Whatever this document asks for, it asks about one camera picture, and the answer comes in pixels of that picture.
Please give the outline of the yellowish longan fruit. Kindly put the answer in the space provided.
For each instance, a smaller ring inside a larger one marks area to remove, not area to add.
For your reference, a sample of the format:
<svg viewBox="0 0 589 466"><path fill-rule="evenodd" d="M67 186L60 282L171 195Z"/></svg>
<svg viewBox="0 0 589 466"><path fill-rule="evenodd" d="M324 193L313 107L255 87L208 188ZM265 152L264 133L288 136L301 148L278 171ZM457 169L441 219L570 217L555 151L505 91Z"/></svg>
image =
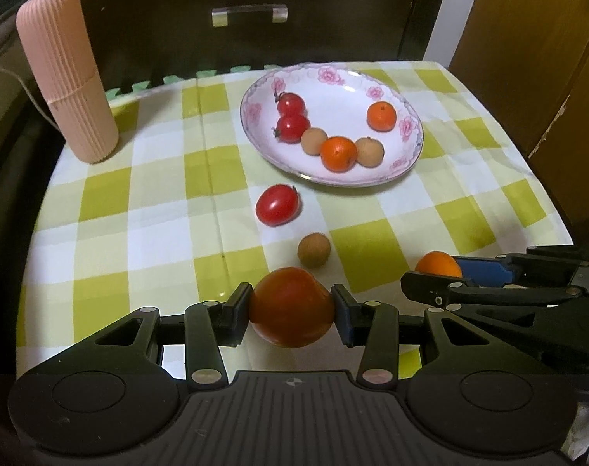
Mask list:
<svg viewBox="0 0 589 466"><path fill-rule="evenodd" d="M303 132L300 144L302 150L308 156L318 156L321 154L323 143L327 140L327 134L323 129L310 127Z"/></svg>

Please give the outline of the cherry tomato with stem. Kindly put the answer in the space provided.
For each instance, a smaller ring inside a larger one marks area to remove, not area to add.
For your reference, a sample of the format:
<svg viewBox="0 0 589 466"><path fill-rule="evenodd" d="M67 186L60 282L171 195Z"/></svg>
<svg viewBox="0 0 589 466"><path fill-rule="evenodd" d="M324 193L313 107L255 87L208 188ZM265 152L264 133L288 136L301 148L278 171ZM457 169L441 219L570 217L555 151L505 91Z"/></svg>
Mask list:
<svg viewBox="0 0 589 466"><path fill-rule="evenodd" d="M309 120L300 114L282 116L274 128L274 136L281 142L298 143L303 133L311 128Z"/></svg>

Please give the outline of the brown longan fruit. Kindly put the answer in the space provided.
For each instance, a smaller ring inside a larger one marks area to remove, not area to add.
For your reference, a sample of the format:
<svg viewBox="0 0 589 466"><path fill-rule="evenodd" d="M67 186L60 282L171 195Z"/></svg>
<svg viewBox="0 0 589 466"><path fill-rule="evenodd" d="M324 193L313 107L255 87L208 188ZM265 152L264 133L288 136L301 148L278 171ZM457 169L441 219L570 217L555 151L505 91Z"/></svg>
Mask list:
<svg viewBox="0 0 589 466"><path fill-rule="evenodd" d="M310 233L298 245L298 258L306 268L322 267L330 254L330 240L323 233Z"/></svg>

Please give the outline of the green white checkered tablecloth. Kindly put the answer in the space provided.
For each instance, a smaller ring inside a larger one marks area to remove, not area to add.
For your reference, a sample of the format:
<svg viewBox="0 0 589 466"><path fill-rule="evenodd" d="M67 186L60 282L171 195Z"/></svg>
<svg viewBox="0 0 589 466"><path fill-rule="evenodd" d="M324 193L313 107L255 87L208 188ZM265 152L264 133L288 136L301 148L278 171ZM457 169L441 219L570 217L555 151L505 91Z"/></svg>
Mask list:
<svg viewBox="0 0 589 466"><path fill-rule="evenodd" d="M309 115L270 142L338 177L393 165L400 178L347 190L286 175L247 139L256 73L213 76L117 99L119 146L99 164L63 150L31 236L17 325L26 371L136 309L165 315L223 301L273 270L417 315L407 270L454 273L458 256L491 257L570 236L500 124L446 68L364 63L377 80L355 117L395 89L413 107L391 132L348 134Z"/></svg>

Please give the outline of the brown wooden wardrobe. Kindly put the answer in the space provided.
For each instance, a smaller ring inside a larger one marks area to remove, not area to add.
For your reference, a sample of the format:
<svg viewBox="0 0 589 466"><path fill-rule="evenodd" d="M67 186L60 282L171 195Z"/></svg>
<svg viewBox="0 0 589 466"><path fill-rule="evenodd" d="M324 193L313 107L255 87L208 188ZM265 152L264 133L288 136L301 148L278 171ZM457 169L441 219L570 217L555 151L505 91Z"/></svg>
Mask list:
<svg viewBox="0 0 589 466"><path fill-rule="evenodd" d="M450 69L587 238L589 0L475 0Z"/></svg>

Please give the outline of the pink ribbed cylinder case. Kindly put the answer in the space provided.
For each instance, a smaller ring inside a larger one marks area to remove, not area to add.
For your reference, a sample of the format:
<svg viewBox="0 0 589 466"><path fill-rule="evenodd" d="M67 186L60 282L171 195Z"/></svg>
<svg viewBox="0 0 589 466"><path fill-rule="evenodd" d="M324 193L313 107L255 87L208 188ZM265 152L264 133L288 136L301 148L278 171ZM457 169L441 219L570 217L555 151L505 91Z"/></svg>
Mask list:
<svg viewBox="0 0 589 466"><path fill-rule="evenodd" d="M55 123L74 155L106 159L119 132L86 31L80 0L27 0L17 13L27 61Z"/></svg>

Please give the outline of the small yellowish longan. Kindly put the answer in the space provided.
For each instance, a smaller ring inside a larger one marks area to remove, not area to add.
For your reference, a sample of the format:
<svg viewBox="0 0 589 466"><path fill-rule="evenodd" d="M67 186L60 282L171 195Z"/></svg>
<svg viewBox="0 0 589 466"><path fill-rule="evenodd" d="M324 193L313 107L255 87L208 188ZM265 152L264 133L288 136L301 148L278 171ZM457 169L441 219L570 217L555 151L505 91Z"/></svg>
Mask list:
<svg viewBox="0 0 589 466"><path fill-rule="evenodd" d="M358 153L358 164L373 169L383 162L385 150L379 140L363 137L355 141L355 147Z"/></svg>

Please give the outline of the white floral rimmed plate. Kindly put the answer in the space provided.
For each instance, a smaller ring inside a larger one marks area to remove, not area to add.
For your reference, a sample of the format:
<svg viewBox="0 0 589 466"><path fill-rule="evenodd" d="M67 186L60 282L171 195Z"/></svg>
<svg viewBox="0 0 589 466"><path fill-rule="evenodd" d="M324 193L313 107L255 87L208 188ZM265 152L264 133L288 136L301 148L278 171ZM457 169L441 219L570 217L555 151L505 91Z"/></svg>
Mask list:
<svg viewBox="0 0 589 466"><path fill-rule="evenodd" d="M313 127L330 137L352 141L370 137L381 142L384 156L376 167L353 165L348 172L332 172L319 157L305 153L299 143L286 143L275 134L279 93L300 96ZM389 103L397 123L377 132L367 123L368 108L377 101ZM270 164L287 174L311 182L343 187L376 186L405 175L421 157L424 129L416 110L396 90L370 76L336 64L304 63L266 73L246 90L240 103L244 134Z"/></svg>

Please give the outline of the small orange mandarin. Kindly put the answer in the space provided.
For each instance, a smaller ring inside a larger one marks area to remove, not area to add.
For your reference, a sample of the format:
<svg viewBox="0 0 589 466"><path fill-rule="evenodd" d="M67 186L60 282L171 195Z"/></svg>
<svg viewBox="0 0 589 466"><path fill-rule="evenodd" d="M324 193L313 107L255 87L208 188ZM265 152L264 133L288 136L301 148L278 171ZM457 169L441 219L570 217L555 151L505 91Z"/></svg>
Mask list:
<svg viewBox="0 0 589 466"><path fill-rule="evenodd" d="M320 157L330 172L348 172L358 160L358 149L348 138L330 137L322 143Z"/></svg>
<svg viewBox="0 0 589 466"><path fill-rule="evenodd" d="M390 132L397 124L398 114L390 103L377 101L368 107L366 121L376 132Z"/></svg>

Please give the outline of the oval cherry tomato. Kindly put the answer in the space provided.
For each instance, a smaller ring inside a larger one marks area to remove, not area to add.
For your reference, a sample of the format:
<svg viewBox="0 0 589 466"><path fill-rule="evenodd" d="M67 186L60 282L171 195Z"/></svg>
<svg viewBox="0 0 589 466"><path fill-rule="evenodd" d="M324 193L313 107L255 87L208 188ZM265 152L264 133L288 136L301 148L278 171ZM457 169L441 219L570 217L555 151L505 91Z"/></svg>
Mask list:
<svg viewBox="0 0 589 466"><path fill-rule="evenodd" d="M301 200L296 187L276 184L256 201L256 217L265 225L279 226L295 219L301 209Z"/></svg>

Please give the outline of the large orange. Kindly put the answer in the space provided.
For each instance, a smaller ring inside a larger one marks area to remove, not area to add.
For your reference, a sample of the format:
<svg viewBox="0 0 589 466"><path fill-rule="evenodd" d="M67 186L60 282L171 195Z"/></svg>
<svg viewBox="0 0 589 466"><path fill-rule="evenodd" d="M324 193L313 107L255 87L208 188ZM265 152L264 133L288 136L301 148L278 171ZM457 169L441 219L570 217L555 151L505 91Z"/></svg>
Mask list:
<svg viewBox="0 0 589 466"><path fill-rule="evenodd" d="M429 251L420 258L414 270L418 273L427 273L428 275L436 276L452 276L453 278L461 278L463 276L457 260L446 252L438 250Z"/></svg>

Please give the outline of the large red tomato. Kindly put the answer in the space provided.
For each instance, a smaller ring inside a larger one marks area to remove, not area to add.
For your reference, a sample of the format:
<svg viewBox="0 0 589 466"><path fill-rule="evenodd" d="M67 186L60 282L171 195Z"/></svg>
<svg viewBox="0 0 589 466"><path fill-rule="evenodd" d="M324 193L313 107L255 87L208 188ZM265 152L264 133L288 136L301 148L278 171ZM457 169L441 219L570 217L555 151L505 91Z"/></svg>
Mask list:
<svg viewBox="0 0 589 466"><path fill-rule="evenodd" d="M333 324L336 306L329 291L306 270L283 267L253 288L249 320L271 344L300 348L320 340Z"/></svg>

